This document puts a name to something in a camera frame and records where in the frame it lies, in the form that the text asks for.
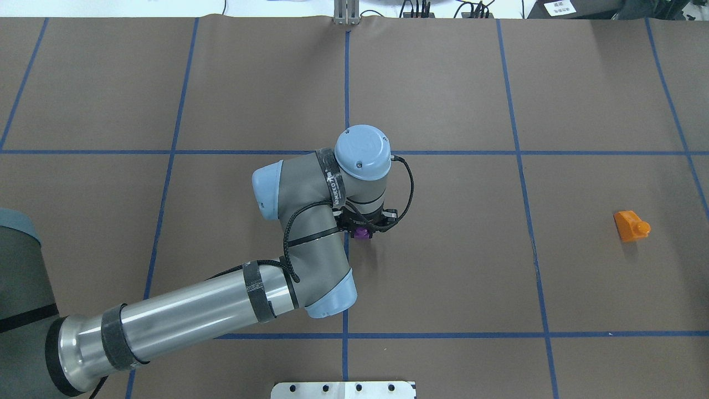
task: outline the white label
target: white label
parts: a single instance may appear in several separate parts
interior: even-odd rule
[[[547,11],[550,16],[567,15],[576,12],[574,5],[571,4],[571,0],[559,0],[552,1],[551,3],[544,3],[544,7],[547,7]]]

